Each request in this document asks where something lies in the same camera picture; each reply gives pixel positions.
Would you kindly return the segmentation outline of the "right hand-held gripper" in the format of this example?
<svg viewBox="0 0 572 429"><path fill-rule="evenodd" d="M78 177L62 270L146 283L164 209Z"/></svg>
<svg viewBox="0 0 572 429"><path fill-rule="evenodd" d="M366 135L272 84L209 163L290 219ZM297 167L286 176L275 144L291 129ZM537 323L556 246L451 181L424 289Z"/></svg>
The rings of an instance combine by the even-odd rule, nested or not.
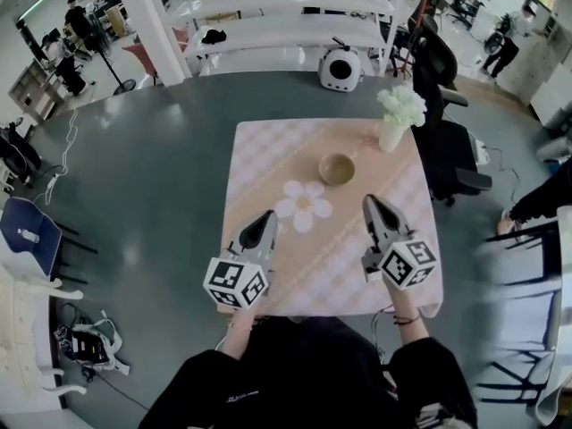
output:
<svg viewBox="0 0 572 429"><path fill-rule="evenodd" d="M415 231L405 215L389 200L372 194L365 195L362 210L374 243L361 258L366 280L384 278L397 290L424 282L436 268L437 257L426 240L409 239Z"/></svg>

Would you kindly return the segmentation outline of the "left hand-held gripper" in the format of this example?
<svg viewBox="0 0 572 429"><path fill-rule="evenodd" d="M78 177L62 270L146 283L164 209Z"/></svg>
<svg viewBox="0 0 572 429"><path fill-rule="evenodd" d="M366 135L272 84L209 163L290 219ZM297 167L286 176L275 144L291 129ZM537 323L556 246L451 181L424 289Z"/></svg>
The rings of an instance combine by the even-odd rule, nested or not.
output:
<svg viewBox="0 0 572 429"><path fill-rule="evenodd" d="M278 235L274 210L251 215L231 234L227 248L212 257L203 280L207 295L219 306L248 309L268 294Z"/></svg>

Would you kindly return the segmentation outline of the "person's right forearm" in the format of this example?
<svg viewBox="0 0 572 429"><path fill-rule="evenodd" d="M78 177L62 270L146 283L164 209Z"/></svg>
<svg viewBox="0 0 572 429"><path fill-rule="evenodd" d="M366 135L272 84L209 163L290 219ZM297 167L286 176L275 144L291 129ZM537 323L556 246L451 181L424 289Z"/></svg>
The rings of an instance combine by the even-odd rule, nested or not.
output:
<svg viewBox="0 0 572 429"><path fill-rule="evenodd" d="M394 308L394 324L399 328L402 346L428 338L429 333L410 292L396 289L389 292Z"/></svg>

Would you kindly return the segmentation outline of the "white flower-shaped mat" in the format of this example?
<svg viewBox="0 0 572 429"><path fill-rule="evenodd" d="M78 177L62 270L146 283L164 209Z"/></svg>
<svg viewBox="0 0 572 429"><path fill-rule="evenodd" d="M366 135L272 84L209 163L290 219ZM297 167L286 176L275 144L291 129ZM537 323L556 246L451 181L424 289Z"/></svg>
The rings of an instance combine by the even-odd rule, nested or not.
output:
<svg viewBox="0 0 572 429"><path fill-rule="evenodd" d="M327 219L332 215L333 207L323 197L325 185L320 181L299 181L284 183L283 198L274 205L274 212L280 220L291 219L294 230L298 233L309 232L315 218Z"/></svg>

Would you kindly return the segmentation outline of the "white vase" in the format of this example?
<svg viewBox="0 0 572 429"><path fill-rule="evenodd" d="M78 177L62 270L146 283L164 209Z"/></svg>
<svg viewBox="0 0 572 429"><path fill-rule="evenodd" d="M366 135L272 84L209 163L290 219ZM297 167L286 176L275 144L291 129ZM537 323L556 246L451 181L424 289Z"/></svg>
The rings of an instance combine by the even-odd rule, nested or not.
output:
<svg viewBox="0 0 572 429"><path fill-rule="evenodd" d="M379 148L384 152L392 152L400 143L404 132L404 128L398 124L381 121L377 125Z"/></svg>

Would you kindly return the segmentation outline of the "black office chair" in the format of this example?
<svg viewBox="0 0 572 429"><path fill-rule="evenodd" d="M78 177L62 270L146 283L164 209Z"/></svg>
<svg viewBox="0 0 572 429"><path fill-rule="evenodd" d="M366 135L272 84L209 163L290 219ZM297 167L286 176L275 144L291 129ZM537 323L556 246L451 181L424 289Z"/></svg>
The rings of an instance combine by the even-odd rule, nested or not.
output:
<svg viewBox="0 0 572 429"><path fill-rule="evenodd" d="M492 178L478 172L466 127L444 119L447 105L466 107L468 101L455 89L457 59L428 14L414 31L412 53L413 90L426 107L425 124L414 128L413 135L432 198L452 206L458 194L489 190Z"/></svg>

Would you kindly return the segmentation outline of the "white power strip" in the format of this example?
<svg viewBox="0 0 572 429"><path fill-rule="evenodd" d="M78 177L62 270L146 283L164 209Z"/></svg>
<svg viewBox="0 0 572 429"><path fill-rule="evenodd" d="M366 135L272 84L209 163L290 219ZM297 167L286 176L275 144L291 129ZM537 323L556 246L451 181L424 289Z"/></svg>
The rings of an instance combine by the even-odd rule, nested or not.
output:
<svg viewBox="0 0 572 429"><path fill-rule="evenodd" d="M476 165L487 165L490 163L490 155L485 147L485 144L478 139L473 133L469 133L469 140Z"/></svg>

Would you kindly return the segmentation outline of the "person's black top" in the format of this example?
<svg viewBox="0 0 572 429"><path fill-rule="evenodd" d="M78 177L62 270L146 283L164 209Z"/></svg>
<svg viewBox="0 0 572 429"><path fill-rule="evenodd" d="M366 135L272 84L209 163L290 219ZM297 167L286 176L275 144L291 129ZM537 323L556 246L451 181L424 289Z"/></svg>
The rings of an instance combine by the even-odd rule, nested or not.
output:
<svg viewBox="0 0 572 429"><path fill-rule="evenodd" d="M458 362L436 339L383 364L339 319L272 317L253 328L240 360L214 349L187 359L139 429L416 429L434 403L477 429Z"/></svg>

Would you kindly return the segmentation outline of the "white round-window pet carrier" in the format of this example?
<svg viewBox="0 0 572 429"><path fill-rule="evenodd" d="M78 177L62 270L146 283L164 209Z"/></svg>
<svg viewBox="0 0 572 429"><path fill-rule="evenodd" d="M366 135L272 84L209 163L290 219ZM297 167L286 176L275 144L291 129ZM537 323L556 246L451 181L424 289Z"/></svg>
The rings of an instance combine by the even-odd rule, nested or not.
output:
<svg viewBox="0 0 572 429"><path fill-rule="evenodd" d="M332 38L334 45L319 60L318 77L322 87L349 93L360 82L362 76L358 51L337 37Z"/></svg>

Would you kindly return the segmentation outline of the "red coat stand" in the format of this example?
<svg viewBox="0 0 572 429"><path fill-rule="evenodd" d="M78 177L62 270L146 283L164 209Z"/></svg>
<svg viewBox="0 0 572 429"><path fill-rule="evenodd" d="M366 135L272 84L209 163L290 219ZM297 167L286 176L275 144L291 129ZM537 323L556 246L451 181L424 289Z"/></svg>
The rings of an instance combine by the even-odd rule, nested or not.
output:
<svg viewBox="0 0 572 429"><path fill-rule="evenodd" d="M416 11L416 18L415 18L415 25L414 28L410 31L410 37L408 40L407 52L406 57L403 59L402 64L400 67L395 69L396 75L401 74L403 79L406 80L408 77L411 77L412 74L408 70L409 66L409 57L411 56L411 50L414 42L418 38L419 34L421 33L421 23L422 19L425 14L425 8L427 6L427 0L421 0L421 4L418 6L418 10Z"/></svg>

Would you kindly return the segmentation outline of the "black white striped fabric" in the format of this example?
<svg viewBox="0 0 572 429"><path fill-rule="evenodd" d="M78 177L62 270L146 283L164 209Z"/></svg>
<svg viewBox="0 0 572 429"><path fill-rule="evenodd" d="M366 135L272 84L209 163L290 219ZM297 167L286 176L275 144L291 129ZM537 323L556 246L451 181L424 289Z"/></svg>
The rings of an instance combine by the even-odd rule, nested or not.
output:
<svg viewBox="0 0 572 429"><path fill-rule="evenodd" d="M453 416L442 404L434 403L421 408L416 417L416 429L471 429L464 421Z"/></svg>

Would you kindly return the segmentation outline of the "grey seat chair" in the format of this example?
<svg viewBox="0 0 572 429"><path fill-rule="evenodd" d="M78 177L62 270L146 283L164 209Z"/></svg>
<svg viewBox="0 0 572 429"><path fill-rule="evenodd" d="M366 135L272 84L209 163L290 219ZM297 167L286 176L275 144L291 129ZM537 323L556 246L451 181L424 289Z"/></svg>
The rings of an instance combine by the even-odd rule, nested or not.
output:
<svg viewBox="0 0 572 429"><path fill-rule="evenodd" d="M477 376L475 396L483 403L536 403L548 390L554 361L552 349L502 348Z"/></svg>

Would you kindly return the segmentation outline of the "black floor fan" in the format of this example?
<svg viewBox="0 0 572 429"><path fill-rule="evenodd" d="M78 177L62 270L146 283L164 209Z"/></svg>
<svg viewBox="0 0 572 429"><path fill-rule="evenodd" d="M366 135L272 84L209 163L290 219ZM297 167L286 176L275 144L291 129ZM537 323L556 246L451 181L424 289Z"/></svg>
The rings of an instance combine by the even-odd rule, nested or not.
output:
<svg viewBox="0 0 572 429"><path fill-rule="evenodd" d="M105 66L107 67L108 71L111 73L112 77L115 79L117 83L117 87L115 88L113 95L118 96L125 92L132 91L136 87L136 81L133 79L128 80L121 80L117 73L113 68L113 63L111 60L111 45L109 44L107 37L105 35L93 36L93 46L96 51L99 53L100 57L102 58Z"/></svg>

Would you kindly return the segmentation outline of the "white shelving unit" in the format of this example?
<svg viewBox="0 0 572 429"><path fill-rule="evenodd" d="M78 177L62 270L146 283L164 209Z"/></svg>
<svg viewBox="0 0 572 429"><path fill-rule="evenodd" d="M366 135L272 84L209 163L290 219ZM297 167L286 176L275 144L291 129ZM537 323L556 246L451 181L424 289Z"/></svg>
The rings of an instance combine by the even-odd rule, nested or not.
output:
<svg viewBox="0 0 572 429"><path fill-rule="evenodd" d="M242 49L330 46L337 37L349 46L375 50L384 74L403 0L185 0L167 20L195 33L185 57ZM208 29L227 39L212 46L201 39Z"/></svg>

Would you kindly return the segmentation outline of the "blue cushioned chair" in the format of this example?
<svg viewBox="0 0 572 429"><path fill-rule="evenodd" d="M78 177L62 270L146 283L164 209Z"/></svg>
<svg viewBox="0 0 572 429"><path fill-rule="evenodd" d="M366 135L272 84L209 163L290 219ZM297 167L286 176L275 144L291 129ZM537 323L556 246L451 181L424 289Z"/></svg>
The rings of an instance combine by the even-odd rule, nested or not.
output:
<svg viewBox="0 0 572 429"><path fill-rule="evenodd" d="M54 221L26 198L6 200L0 214L0 262L15 270L47 281L59 278L85 285L87 282L61 273L66 245L96 255L98 251L78 241L74 229Z"/></svg>

